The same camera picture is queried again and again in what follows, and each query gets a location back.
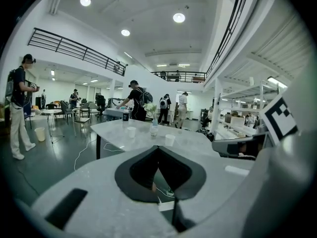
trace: black metal railing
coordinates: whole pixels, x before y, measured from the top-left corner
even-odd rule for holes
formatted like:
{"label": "black metal railing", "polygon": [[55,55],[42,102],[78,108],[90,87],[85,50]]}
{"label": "black metal railing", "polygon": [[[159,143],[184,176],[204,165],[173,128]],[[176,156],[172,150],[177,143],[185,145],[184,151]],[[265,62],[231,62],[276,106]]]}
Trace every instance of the black metal railing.
{"label": "black metal railing", "polygon": [[111,70],[122,76],[124,76],[125,73],[125,66],[120,64],[120,62],[116,62],[85,45],[43,29],[34,28],[28,45],[75,57]]}
{"label": "black metal railing", "polygon": [[241,15],[241,12],[243,10],[245,1],[246,0],[235,0],[228,26],[226,28],[224,35],[223,35],[223,38],[222,38],[221,43],[219,45],[219,48],[218,48],[216,54],[214,55],[214,58],[213,58],[210,66],[207,70],[207,77],[209,76],[211,71],[214,69],[214,67],[217,64],[217,62],[219,61],[223,51],[227,47],[229,40],[232,37],[232,34],[233,34],[233,32],[237,26],[237,23],[240,19],[240,15]]}
{"label": "black metal railing", "polygon": [[204,83],[205,72],[196,71],[155,71],[154,75],[171,82]]}

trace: gray floor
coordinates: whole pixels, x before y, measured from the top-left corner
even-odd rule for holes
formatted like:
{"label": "gray floor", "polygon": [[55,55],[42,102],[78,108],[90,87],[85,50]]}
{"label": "gray floor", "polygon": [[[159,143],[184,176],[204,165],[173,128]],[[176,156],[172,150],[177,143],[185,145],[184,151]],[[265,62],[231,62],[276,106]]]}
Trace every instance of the gray floor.
{"label": "gray floor", "polygon": [[[57,118],[55,121],[56,129],[53,133],[63,134],[64,137],[54,137],[53,144],[50,141],[46,119],[31,121],[32,129],[30,128],[29,121],[26,122],[31,142],[35,142],[36,147],[29,152],[25,152],[23,143],[20,142],[21,153],[25,155],[22,161],[18,161],[12,157],[9,138],[2,138],[0,142],[2,149],[1,169],[6,176],[13,196],[28,205],[31,205],[49,187],[72,173],[74,171],[74,162],[79,152],[86,148],[88,142],[96,139],[96,134],[90,131],[89,126],[84,130],[83,128],[80,129],[79,124],[76,124],[77,137],[75,137],[72,122],[67,125],[63,118]],[[93,117],[92,124],[99,122]],[[37,127],[45,128],[46,140],[44,142],[39,142],[36,138],[34,129]],[[186,120],[183,125],[183,129],[190,129],[192,131],[196,131],[199,128],[201,128],[201,125],[195,120]],[[118,149],[111,144],[107,145],[106,149],[102,149],[101,151],[102,158],[120,154],[120,152],[108,151]],[[76,162],[76,169],[94,160],[96,160],[96,141],[90,143],[88,148],[81,153],[80,158]],[[155,176],[154,182],[157,188],[166,192],[168,185],[159,171]],[[173,198],[166,197],[160,191],[157,191],[157,195],[162,202],[173,200]],[[172,216],[171,212],[163,212],[169,221]]]}

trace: black t-shirt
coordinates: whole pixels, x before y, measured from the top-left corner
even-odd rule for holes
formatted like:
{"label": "black t-shirt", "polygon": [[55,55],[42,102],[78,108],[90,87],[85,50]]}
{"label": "black t-shirt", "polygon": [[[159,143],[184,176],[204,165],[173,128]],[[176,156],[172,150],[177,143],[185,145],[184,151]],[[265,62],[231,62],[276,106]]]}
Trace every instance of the black t-shirt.
{"label": "black t-shirt", "polygon": [[139,109],[139,101],[140,101],[140,95],[144,92],[144,89],[142,87],[136,87],[134,88],[130,95],[128,96],[128,99],[134,100],[134,108],[133,110],[138,110]]}
{"label": "black t-shirt", "polygon": [[25,81],[25,71],[22,66],[15,70],[13,75],[13,92],[11,101],[22,107],[24,104],[24,91],[21,91],[19,83]]}

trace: fluorescent light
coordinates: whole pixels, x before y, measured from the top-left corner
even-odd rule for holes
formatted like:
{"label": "fluorescent light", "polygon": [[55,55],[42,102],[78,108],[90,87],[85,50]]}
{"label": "fluorescent light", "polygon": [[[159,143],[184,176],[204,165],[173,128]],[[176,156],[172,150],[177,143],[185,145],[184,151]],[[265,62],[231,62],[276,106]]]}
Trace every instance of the fluorescent light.
{"label": "fluorescent light", "polygon": [[129,36],[129,35],[130,35],[130,31],[129,31],[129,30],[126,30],[126,29],[123,29],[123,30],[121,31],[121,34],[122,34],[123,36]]}
{"label": "fluorescent light", "polygon": [[91,0],[80,0],[82,6],[89,6],[91,4]]}
{"label": "fluorescent light", "polygon": [[182,23],[185,21],[185,16],[182,13],[177,13],[173,16],[173,19],[176,23]]}
{"label": "fluorescent light", "polygon": [[124,52],[128,57],[132,58],[132,56],[130,56],[128,53]]}
{"label": "fluorescent light", "polygon": [[273,83],[273,84],[278,84],[278,86],[282,87],[282,88],[287,88],[286,85],[284,85],[282,82],[278,81],[277,79],[273,78],[273,77],[269,77],[267,79],[269,82]]}

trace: trash bin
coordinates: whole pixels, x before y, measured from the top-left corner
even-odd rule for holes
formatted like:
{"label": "trash bin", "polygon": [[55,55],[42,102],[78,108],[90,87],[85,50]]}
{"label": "trash bin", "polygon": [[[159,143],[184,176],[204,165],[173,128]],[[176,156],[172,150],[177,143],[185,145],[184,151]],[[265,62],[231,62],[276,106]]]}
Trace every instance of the trash bin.
{"label": "trash bin", "polygon": [[40,142],[43,142],[45,140],[45,132],[44,132],[44,128],[40,127],[40,128],[36,128],[34,131],[36,133],[36,137],[38,138],[38,140]]}

